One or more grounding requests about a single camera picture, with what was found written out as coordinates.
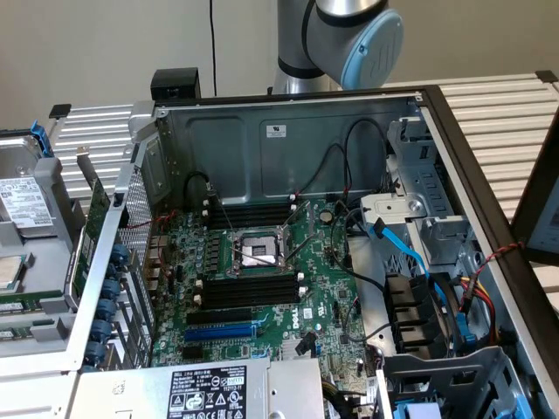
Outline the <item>long black expansion slot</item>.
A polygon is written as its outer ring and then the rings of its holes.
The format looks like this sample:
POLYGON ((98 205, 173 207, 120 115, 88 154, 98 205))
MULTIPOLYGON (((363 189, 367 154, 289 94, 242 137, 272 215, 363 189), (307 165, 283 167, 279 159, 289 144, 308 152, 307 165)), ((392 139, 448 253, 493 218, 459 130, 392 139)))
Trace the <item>long black expansion slot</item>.
POLYGON ((186 315, 188 326, 206 326, 228 323, 252 322, 251 308, 235 308, 214 311, 198 311, 186 315))

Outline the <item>open grey PC case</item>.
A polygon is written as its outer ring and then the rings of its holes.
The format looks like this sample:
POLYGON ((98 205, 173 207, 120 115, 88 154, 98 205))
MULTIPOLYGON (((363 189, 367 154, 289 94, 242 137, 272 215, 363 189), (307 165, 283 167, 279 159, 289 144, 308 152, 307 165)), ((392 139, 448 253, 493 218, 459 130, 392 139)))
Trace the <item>open grey PC case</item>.
POLYGON ((393 419, 383 371, 385 359, 399 355, 383 296, 391 273, 429 286, 447 335, 445 358, 500 347, 535 419, 559 419, 559 318, 438 89, 159 102, 131 116, 130 133, 133 147, 117 183, 100 178, 110 204, 80 299, 85 347, 68 419, 82 375, 154 367, 154 229, 180 213, 222 212, 202 207, 203 198, 215 198, 211 187, 225 204, 290 201, 296 208, 322 200, 344 221, 372 372, 361 394, 321 377, 324 419, 393 419), (409 117, 427 124, 448 198, 473 232, 456 264, 429 267, 381 219, 363 221, 361 199, 391 189, 390 123, 409 117), (114 244, 128 248, 127 265, 111 262, 114 244), (120 282, 121 294, 106 358, 94 367, 84 352, 107 278, 120 282))

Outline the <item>green motherboard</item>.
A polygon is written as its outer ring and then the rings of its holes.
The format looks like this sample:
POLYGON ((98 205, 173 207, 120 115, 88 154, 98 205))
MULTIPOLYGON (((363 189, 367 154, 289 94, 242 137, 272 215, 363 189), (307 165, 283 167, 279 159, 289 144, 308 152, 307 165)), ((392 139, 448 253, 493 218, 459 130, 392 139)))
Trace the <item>green motherboard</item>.
POLYGON ((299 280, 300 303, 246 307, 252 309, 257 332, 252 338, 186 342, 187 329, 238 323, 188 326, 186 315, 202 310, 192 302, 207 279, 228 278, 227 237, 232 230, 209 230, 207 211, 180 213, 155 227, 149 246, 149 268, 154 288, 156 333, 151 355, 154 367, 213 361, 280 359, 283 340, 304 338, 316 350, 321 377, 350 394, 361 394, 372 369, 367 363, 362 309, 357 281, 348 273, 351 258, 344 238, 346 226, 335 206, 311 202, 289 223, 293 249, 309 233, 310 216, 316 236, 291 260, 299 280), (330 224, 320 221, 322 210, 333 213, 330 224), (183 361, 184 347, 201 345, 202 361, 183 361))

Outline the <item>thin metal locking lever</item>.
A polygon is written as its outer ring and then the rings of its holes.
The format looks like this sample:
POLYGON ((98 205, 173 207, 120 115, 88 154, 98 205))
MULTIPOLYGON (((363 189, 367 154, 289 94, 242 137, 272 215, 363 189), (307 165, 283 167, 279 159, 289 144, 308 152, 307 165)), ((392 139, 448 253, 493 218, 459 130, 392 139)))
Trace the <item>thin metal locking lever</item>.
POLYGON ((219 208, 222 210, 222 213, 223 213, 224 218, 225 218, 225 220, 226 220, 226 222, 227 222, 227 224, 228 224, 229 229, 230 229, 230 230, 234 230, 234 226, 233 226, 233 224, 231 223, 231 219, 229 218, 229 216, 228 216, 228 214, 227 214, 227 212, 226 212, 226 209, 225 209, 225 207, 224 207, 223 201, 222 201, 221 197, 219 196, 217 190, 216 190, 214 187, 211 187, 210 193, 215 197, 215 200, 217 201, 217 204, 218 204, 219 208))
POLYGON ((234 247, 231 247, 231 250, 232 250, 233 253, 240 254, 243 258, 250 258, 252 260, 256 260, 256 261, 260 262, 261 264, 266 264, 266 265, 269 265, 269 266, 274 266, 274 267, 279 267, 279 268, 287 267, 287 264, 286 264, 285 261, 283 261, 283 262, 281 262, 281 261, 280 262, 272 262, 271 259, 270 260, 268 259, 269 257, 264 257, 264 258, 256 257, 256 256, 253 256, 253 255, 249 255, 247 253, 244 253, 244 252, 242 252, 242 251, 240 251, 240 250, 238 250, 234 247))

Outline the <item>green graphics card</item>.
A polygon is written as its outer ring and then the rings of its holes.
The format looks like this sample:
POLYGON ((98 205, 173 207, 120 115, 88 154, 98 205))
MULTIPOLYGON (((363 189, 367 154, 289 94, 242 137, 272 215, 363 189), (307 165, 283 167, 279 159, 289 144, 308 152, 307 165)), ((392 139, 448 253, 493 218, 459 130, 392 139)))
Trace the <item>green graphics card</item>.
POLYGON ((65 300, 73 312, 78 310, 110 204, 101 179, 90 160, 87 148, 78 148, 77 163, 92 195, 86 220, 79 231, 79 239, 72 251, 66 273, 65 300))

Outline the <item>black box device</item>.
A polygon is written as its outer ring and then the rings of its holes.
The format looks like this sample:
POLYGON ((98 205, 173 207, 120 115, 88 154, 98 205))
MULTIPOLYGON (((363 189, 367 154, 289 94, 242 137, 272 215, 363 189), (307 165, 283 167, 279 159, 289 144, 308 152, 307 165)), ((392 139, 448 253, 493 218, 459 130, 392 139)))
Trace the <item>black box device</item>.
POLYGON ((150 92, 152 100, 200 99, 198 68, 158 69, 151 79, 150 92))

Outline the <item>silver CPU chip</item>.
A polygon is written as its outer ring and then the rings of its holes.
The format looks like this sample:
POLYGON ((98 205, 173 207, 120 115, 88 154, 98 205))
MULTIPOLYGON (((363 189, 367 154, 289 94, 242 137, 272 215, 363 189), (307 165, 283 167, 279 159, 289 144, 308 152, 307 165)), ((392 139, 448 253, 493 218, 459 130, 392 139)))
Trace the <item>silver CPU chip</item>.
POLYGON ((0 258, 0 292, 16 287, 23 264, 21 255, 0 258))

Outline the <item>grey metal disk cage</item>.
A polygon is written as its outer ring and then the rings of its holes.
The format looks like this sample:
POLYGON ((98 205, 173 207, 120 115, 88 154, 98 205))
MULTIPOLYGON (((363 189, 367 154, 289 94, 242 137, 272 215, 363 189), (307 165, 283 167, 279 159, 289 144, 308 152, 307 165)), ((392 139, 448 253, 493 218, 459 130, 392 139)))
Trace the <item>grey metal disk cage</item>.
POLYGON ((500 347, 463 357, 387 357, 384 376, 395 410, 436 403, 444 419, 535 419, 511 360, 500 347))

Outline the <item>small silver heat sink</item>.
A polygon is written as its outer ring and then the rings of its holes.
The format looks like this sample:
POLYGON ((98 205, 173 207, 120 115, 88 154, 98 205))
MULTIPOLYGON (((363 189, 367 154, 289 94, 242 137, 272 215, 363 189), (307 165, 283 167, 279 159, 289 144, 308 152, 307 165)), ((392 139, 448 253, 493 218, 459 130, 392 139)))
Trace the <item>small silver heat sink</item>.
POLYGON ((312 349, 304 338, 283 340, 280 346, 280 359, 282 361, 312 359, 316 350, 312 349))

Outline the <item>silver hard disk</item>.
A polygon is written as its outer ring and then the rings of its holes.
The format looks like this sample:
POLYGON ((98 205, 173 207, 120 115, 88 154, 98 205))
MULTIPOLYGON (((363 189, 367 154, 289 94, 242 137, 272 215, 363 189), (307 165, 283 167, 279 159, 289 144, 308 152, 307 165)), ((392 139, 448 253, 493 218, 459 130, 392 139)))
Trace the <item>silver hard disk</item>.
POLYGON ((56 235, 50 204, 34 178, 42 157, 31 134, 0 132, 0 221, 14 223, 24 239, 56 235))

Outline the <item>silver power supply with label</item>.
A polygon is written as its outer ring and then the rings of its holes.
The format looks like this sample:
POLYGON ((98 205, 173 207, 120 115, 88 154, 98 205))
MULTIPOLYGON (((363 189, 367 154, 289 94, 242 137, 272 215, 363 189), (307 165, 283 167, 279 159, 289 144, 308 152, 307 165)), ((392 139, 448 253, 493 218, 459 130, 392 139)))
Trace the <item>silver power supply with label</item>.
POLYGON ((268 358, 80 377, 70 419, 324 419, 315 359, 268 358))

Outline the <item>silver CPU socket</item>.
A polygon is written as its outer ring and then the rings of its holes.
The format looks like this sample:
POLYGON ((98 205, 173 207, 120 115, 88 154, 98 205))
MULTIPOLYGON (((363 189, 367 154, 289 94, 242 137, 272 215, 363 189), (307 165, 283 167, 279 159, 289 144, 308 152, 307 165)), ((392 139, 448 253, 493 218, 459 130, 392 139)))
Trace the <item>silver CPU socket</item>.
POLYGON ((237 278, 294 272, 291 259, 286 262, 287 267, 279 268, 261 264, 250 258, 243 258, 231 250, 231 247, 234 247, 249 255, 260 258, 269 257, 268 259, 271 259, 272 262, 283 262, 284 257, 293 249, 292 233, 288 228, 284 231, 278 226, 233 230, 227 240, 228 259, 224 262, 226 277, 237 278))

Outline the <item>grey parts rack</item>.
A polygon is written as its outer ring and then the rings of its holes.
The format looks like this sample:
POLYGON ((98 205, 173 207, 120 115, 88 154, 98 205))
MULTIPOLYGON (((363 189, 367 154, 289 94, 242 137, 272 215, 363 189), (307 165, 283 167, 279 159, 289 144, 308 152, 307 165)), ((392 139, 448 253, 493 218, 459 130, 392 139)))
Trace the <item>grey parts rack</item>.
POLYGON ((61 370, 77 312, 66 303, 65 280, 85 218, 68 195, 58 158, 39 159, 34 178, 50 204, 56 235, 24 239, 14 223, 0 221, 0 258, 24 257, 16 287, 0 294, 61 291, 63 296, 42 299, 43 312, 0 315, 1 326, 29 326, 33 334, 28 340, 0 341, 0 380, 61 370))

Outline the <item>grey metal disk bay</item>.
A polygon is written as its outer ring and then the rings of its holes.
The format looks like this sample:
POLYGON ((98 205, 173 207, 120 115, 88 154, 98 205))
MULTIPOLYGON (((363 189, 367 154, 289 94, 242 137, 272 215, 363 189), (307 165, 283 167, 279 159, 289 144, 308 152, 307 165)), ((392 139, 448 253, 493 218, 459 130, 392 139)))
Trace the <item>grey metal disk bay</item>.
POLYGON ((387 138, 391 189, 361 199, 363 221, 374 225, 381 219, 429 267, 456 264, 473 232, 448 198, 427 124, 418 117, 392 121, 387 138))

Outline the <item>blue expansion slot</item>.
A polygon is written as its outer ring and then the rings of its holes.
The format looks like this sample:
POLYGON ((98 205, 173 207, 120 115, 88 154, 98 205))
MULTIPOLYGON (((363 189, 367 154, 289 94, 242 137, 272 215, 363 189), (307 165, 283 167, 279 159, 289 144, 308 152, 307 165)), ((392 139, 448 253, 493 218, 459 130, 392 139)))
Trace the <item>blue expansion slot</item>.
POLYGON ((252 338, 257 332, 257 327, 251 323, 238 323, 222 326, 209 326, 187 329, 184 332, 186 342, 207 340, 232 340, 252 338))

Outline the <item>blue plastic disk rail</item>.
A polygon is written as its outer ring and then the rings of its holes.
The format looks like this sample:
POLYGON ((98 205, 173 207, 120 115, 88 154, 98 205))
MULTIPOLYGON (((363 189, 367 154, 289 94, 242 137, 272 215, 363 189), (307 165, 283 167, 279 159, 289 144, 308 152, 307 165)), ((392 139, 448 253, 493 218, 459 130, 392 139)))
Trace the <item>blue plastic disk rail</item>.
POLYGON ((30 127, 31 135, 38 141, 39 147, 41 149, 42 155, 44 157, 53 157, 54 153, 52 151, 52 146, 48 133, 43 126, 38 124, 37 120, 34 120, 30 127))

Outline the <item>metal socket cover frame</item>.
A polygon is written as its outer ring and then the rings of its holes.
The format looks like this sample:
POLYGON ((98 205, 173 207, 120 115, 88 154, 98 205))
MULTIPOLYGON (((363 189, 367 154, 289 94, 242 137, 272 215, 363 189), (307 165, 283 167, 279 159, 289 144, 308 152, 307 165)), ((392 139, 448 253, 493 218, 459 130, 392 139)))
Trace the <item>metal socket cover frame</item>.
MULTIPOLYGON (((312 207, 311 207, 311 203, 309 201, 305 201, 303 204, 297 206, 294 210, 293 213, 286 219, 286 221, 280 226, 280 229, 282 231, 286 230, 287 227, 289 226, 289 223, 294 220, 301 211, 305 210, 309 215, 311 214, 312 211, 312 207)), ((313 218, 310 216, 309 217, 311 220, 311 223, 309 224, 309 233, 308 236, 300 243, 298 244, 286 257, 284 257, 285 262, 287 262, 288 260, 294 258, 307 244, 308 242, 314 238, 316 236, 316 233, 314 231, 314 221, 313 218)))

